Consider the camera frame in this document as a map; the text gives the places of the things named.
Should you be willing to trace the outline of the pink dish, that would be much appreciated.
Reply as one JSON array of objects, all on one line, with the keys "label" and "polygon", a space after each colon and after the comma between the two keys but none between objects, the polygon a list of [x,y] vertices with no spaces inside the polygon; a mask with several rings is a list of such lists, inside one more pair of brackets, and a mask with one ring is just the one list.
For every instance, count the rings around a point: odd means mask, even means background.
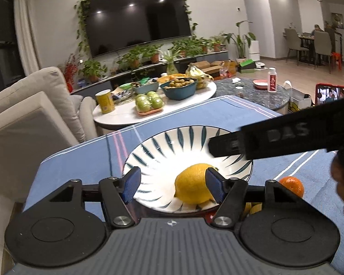
[{"label": "pink dish", "polygon": [[268,88],[267,80],[253,80],[253,85],[257,89],[267,89]]}]

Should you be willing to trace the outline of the red flower decoration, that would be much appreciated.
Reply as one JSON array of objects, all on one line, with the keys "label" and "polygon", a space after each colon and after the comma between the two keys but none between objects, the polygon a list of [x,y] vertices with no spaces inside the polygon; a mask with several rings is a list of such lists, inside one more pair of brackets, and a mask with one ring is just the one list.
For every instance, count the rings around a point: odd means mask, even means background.
[{"label": "red flower decoration", "polygon": [[71,93],[74,89],[74,75],[78,71],[78,63],[74,54],[71,54],[64,63],[63,75],[67,90]]}]

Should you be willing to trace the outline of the yellow lemon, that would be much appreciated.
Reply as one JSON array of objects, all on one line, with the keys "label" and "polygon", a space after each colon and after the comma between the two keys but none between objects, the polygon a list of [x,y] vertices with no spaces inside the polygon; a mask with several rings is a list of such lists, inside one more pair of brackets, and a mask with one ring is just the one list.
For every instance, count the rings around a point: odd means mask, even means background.
[{"label": "yellow lemon", "polygon": [[182,171],[175,179],[175,197],[189,205],[213,201],[214,197],[205,184],[205,172],[217,168],[206,163],[198,163]]}]

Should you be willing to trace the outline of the potted green plant left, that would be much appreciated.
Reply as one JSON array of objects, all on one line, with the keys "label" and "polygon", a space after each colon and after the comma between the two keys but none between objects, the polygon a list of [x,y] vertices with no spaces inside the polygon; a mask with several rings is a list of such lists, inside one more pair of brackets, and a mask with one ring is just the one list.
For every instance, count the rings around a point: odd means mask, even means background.
[{"label": "potted green plant left", "polygon": [[79,70],[79,74],[90,83],[98,82],[101,77],[105,76],[106,72],[107,66],[95,60],[84,61]]}]

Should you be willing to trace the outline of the cardboard box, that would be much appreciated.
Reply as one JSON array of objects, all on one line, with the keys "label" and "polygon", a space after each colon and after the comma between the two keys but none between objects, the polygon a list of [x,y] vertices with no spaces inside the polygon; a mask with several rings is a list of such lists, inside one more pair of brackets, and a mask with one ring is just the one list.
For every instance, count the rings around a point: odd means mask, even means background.
[{"label": "cardboard box", "polygon": [[193,65],[199,68],[204,73],[211,75],[213,78],[216,78],[220,76],[220,70],[224,66],[224,61],[213,61],[212,63],[209,63],[208,61],[199,61],[193,63]]}]

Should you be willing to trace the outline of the teal bowl of fruits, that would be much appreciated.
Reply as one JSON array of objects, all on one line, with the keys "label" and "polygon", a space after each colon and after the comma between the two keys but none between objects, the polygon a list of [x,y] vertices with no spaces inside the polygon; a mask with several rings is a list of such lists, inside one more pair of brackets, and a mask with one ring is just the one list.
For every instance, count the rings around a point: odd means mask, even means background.
[{"label": "teal bowl of fruits", "polygon": [[197,81],[193,78],[176,78],[160,85],[164,95],[171,100],[181,101],[196,92]]}]

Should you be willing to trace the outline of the tall leafy floor plant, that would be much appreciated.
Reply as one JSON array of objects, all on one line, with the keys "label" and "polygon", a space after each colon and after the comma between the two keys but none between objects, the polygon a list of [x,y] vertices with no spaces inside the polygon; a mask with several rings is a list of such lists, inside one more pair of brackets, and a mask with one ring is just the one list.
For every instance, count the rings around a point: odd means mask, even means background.
[{"label": "tall leafy floor plant", "polygon": [[230,44],[233,41],[236,51],[237,51],[237,58],[243,59],[246,58],[246,50],[249,49],[252,45],[252,42],[256,40],[256,36],[252,32],[247,32],[245,34],[240,33],[240,26],[243,23],[252,24],[252,21],[244,20],[239,21],[236,23],[238,33],[235,34],[233,32],[230,33],[223,33],[224,41]]}]

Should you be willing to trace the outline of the white red bottle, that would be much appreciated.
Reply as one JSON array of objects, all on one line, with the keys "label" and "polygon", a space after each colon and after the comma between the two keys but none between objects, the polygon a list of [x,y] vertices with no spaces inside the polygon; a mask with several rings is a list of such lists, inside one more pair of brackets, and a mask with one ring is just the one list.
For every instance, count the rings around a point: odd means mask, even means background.
[{"label": "white red bottle", "polygon": [[277,70],[274,67],[270,67],[268,70],[268,86],[267,91],[269,93],[277,92]]}]

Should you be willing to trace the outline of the yellow tin can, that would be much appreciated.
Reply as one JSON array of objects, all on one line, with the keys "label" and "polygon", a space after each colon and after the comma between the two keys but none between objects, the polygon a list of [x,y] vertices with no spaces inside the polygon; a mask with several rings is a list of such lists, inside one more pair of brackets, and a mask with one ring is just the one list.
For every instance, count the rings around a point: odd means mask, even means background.
[{"label": "yellow tin can", "polygon": [[105,89],[101,92],[98,92],[95,97],[98,105],[100,106],[102,114],[108,114],[115,110],[115,105],[110,89]]}]

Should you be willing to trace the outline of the white striped ceramic bowl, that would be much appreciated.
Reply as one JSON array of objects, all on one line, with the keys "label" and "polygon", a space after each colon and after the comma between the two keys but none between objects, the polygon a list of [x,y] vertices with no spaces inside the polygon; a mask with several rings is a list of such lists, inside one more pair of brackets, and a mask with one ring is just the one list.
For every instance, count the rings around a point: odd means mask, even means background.
[{"label": "white striped ceramic bowl", "polygon": [[123,173],[133,167],[141,169],[141,184],[135,200],[144,207],[166,214],[192,214],[209,210],[215,200],[189,205],[175,197],[175,179],[186,168],[206,163],[217,168],[226,179],[231,177],[248,181],[253,162],[244,155],[214,158],[208,151],[212,137],[228,131],[210,126],[177,127],[158,133],[141,142],[128,156]]}]

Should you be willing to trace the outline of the black television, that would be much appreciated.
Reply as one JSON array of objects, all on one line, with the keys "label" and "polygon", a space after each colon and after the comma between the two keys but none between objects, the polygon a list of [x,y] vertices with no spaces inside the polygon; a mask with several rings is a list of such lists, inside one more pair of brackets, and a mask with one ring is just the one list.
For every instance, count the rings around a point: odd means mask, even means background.
[{"label": "black television", "polygon": [[93,57],[191,35],[186,0],[85,0],[82,10]]}]

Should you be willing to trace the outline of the smartphone with red case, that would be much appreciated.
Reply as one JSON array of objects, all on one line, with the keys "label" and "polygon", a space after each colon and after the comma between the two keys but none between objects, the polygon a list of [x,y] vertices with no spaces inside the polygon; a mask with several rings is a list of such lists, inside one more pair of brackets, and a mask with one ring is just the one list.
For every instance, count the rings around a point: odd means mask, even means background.
[{"label": "smartphone with red case", "polygon": [[315,105],[321,105],[344,98],[344,86],[318,83],[316,85]]}]

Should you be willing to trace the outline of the beige sofa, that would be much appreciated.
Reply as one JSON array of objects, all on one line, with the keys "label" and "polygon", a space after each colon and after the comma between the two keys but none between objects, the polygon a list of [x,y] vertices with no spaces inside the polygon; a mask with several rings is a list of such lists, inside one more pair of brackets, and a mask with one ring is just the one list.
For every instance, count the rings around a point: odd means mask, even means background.
[{"label": "beige sofa", "polygon": [[71,95],[61,70],[36,71],[0,92],[0,195],[28,197],[40,163],[101,136],[92,97]]}]

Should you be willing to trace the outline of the large orange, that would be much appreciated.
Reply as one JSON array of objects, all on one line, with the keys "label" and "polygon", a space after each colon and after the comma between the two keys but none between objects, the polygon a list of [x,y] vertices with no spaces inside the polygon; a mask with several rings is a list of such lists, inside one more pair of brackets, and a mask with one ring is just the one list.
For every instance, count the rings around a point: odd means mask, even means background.
[{"label": "large orange", "polygon": [[292,191],[292,193],[296,194],[297,196],[304,196],[305,188],[303,186],[303,183],[298,178],[287,176],[279,180],[279,183]]}]

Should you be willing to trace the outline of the white round coffee table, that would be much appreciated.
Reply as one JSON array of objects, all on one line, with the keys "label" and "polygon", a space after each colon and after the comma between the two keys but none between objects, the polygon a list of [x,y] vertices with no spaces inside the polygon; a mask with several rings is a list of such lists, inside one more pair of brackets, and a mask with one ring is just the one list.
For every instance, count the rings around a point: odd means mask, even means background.
[{"label": "white round coffee table", "polygon": [[100,106],[97,106],[92,114],[94,122],[102,128],[117,130],[207,101],[216,93],[216,90],[216,84],[209,82],[206,88],[197,90],[184,100],[176,101],[168,99],[163,91],[158,89],[156,93],[158,97],[142,98],[140,101],[132,97],[115,105],[115,109],[107,114],[103,114]]}]

